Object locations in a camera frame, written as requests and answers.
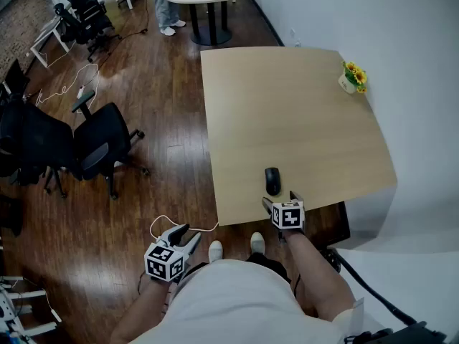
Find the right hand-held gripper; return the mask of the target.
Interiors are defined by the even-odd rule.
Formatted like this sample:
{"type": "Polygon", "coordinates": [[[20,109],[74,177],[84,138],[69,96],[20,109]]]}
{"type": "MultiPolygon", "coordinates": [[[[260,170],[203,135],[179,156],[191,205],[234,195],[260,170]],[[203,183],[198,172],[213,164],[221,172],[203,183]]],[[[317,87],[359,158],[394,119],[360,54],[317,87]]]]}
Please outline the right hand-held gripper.
{"type": "Polygon", "coordinates": [[[289,191],[290,202],[273,203],[269,198],[262,197],[262,205],[268,213],[272,225],[278,230],[278,238],[285,241],[284,231],[304,233],[305,211],[303,198],[295,191],[289,191]]]}

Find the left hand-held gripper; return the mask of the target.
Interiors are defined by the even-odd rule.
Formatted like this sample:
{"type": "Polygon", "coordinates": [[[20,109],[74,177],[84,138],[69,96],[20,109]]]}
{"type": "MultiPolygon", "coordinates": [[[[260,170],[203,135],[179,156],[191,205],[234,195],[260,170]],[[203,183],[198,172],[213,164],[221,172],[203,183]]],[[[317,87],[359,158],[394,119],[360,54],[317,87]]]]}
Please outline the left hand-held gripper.
{"type": "Polygon", "coordinates": [[[188,230],[188,224],[180,224],[165,231],[150,244],[144,254],[147,275],[157,280],[172,282],[184,272],[186,260],[193,255],[202,237],[202,233],[197,232],[180,247],[181,238],[188,230]]]}

